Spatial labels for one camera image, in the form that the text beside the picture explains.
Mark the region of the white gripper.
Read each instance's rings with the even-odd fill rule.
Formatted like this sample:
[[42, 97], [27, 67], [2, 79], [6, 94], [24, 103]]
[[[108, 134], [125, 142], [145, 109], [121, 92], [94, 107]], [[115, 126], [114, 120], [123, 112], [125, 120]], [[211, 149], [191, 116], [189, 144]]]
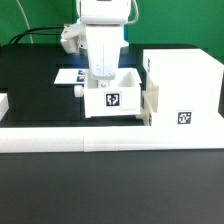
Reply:
[[118, 70], [123, 28], [119, 25], [87, 25], [89, 69], [99, 88], [108, 87]]

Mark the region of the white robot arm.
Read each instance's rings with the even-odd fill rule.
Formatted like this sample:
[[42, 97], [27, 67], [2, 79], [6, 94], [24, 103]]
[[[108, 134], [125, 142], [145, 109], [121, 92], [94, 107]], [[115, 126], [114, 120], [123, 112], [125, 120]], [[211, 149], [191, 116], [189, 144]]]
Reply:
[[105, 88], [118, 73], [124, 26], [139, 18], [136, 0], [77, 0], [78, 21], [65, 24], [61, 44], [66, 53], [87, 51], [90, 76]]

